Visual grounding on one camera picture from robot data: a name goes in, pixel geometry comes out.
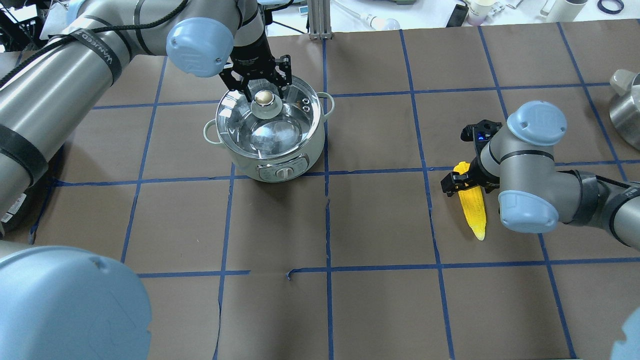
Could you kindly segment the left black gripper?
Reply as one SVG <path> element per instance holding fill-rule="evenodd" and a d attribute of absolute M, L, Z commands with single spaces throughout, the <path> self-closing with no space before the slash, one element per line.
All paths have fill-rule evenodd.
<path fill-rule="evenodd" d="M 240 92 L 248 103 L 253 102 L 249 88 L 250 79 L 267 80 L 277 88 L 281 99 L 286 89 L 293 84 L 291 56 L 284 54 L 274 58 L 266 35 L 260 35 L 250 44 L 233 47 L 231 61 L 232 68 L 222 69 L 219 77 L 229 92 Z M 234 76 L 234 72 L 240 75 L 239 78 Z"/>

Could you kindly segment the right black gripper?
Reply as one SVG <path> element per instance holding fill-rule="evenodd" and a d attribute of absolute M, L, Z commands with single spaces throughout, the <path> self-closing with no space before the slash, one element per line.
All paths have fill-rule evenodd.
<path fill-rule="evenodd" d="M 499 189 L 499 177 L 489 173 L 482 164 L 482 152 L 493 137 L 502 128 L 500 121 L 481 120 L 476 124 L 465 126 L 460 138 L 464 142 L 472 142 L 476 157 L 471 161 L 465 173 L 450 172 L 439 182 L 441 191 L 452 198 L 461 191 L 467 191 L 473 186 L 480 186 L 485 190 Z"/>

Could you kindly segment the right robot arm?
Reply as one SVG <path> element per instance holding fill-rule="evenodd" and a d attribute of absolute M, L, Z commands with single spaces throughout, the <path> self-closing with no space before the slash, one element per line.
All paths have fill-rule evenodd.
<path fill-rule="evenodd" d="M 564 112 L 543 100 L 520 105 L 504 121 L 482 118 L 461 128 L 474 156 L 455 164 L 439 187 L 461 201 L 478 240 L 487 226 L 477 219 L 479 203 L 496 193 L 498 221 L 509 231 L 542 237 L 559 226 L 595 229 L 639 251 L 639 182 L 558 169 L 556 146 L 568 131 Z"/>

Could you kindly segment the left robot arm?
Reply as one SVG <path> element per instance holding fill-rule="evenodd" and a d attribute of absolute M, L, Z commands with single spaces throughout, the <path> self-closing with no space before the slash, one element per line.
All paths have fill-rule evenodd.
<path fill-rule="evenodd" d="M 291 84 L 255 0 L 72 0 L 70 23 L 1 80 L 1 214 L 47 173 L 137 55 L 221 76 L 230 91 Z M 70 246 L 1 246 L 3 360 L 145 360 L 152 310 L 119 260 Z"/>

